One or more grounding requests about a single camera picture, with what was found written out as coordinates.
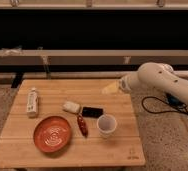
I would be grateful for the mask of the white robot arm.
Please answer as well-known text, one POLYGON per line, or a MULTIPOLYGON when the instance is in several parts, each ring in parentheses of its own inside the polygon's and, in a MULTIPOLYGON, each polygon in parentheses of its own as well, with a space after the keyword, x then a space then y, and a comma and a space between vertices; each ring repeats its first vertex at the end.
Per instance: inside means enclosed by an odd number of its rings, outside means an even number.
POLYGON ((129 92, 139 85, 155 87, 188 105, 188 80, 176 76, 168 64, 144 63, 134 74, 127 74, 119 80, 119 88, 123 92, 129 92))

